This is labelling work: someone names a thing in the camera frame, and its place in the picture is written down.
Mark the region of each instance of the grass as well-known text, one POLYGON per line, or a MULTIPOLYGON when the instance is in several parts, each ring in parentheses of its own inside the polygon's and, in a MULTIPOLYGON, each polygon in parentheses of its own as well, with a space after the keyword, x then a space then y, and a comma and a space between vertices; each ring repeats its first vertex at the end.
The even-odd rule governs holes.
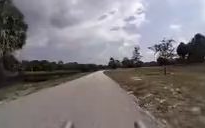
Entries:
POLYGON ((19 82, 17 84, 14 84, 9 87, 1 88, 0 89, 0 101, 10 101, 17 99, 21 96, 26 96, 31 93, 37 92, 39 90, 49 88, 49 87, 54 87, 57 86, 61 83, 74 80, 77 78, 80 78, 84 75, 87 75, 89 73, 78 73, 78 74, 72 74, 72 75, 65 75, 62 76, 57 76, 56 78, 53 79, 48 79, 46 81, 41 81, 41 82, 19 82))
POLYGON ((205 128, 205 64, 119 69, 105 74, 134 94, 167 127, 205 128))

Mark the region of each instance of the paved path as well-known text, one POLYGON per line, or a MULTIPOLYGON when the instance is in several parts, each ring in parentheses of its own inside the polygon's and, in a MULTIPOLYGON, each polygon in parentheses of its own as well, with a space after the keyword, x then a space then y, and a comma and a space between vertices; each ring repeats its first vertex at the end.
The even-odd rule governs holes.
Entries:
POLYGON ((133 128, 138 120, 155 126, 102 72, 0 104, 0 128, 58 128, 66 120, 75 128, 133 128))

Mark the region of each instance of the treeline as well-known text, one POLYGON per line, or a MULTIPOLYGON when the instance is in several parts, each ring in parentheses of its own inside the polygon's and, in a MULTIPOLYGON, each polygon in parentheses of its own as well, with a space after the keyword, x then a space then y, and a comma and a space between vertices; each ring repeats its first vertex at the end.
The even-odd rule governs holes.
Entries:
POLYGON ((133 50, 133 55, 129 59, 124 57, 122 61, 110 58, 108 67, 115 68, 135 68, 141 66, 163 66, 174 64, 190 64, 205 61, 205 36, 198 33, 188 43, 181 42, 177 47, 174 39, 164 38, 159 43, 148 47, 154 52, 155 61, 141 61, 140 47, 133 50))
POLYGON ((205 61, 205 36, 196 34, 190 42, 181 42, 177 47, 177 54, 182 61, 203 62, 205 61))
POLYGON ((205 36, 198 33, 188 43, 181 42, 177 48, 173 39, 163 39, 149 47, 159 65, 190 64, 205 61, 205 36))
POLYGON ((56 70, 78 70, 81 72, 91 72, 106 69, 105 65, 96 64, 79 64, 77 62, 63 63, 50 62, 48 60, 24 60, 21 62, 21 70, 23 71, 56 71, 56 70))

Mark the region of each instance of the tree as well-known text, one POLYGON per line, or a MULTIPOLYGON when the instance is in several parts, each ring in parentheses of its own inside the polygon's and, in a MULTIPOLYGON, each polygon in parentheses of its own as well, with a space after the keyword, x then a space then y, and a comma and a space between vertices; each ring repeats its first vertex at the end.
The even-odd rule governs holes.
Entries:
POLYGON ((0 78, 4 76, 2 58, 25 44, 27 24, 11 0, 0 0, 0 78))
POLYGON ((140 66, 140 63, 141 63, 140 59, 142 58, 139 51, 140 51, 139 46, 134 47, 132 61, 136 67, 140 66))
POLYGON ((124 68, 132 68, 134 66, 133 61, 127 57, 124 57, 121 63, 124 68))
POLYGON ((177 47, 177 54, 184 60, 188 52, 188 46, 185 43, 181 42, 177 47))
POLYGON ((116 69, 116 68, 117 68, 116 62, 115 62, 115 60, 114 60, 113 57, 110 58, 110 61, 109 61, 109 63, 108 63, 108 66, 109 66, 110 68, 112 68, 112 69, 116 69))
POLYGON ((198 33, 187 44, 188 61, 203 62, 205 58, 205 36, 198 33))
POLYGON ((154 55, 158 54, 158 58, 163 58, 169 61, 175 56, 173 42, 175 42, 173 39, 163 39, 160 44, 155 44, 152 47, 149 47, 149 49, 154 51, 154 55))

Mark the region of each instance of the gray cloud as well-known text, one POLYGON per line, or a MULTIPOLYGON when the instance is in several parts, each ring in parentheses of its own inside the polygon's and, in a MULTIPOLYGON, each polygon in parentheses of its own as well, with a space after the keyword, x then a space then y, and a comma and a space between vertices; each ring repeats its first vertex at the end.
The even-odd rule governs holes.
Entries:
POLYGON ((140 45, 144 60, 154 60, 147 47, 163 37, 205 33, 204 1, 14 0, 29 25, 19 58, 106 63, 140 45))

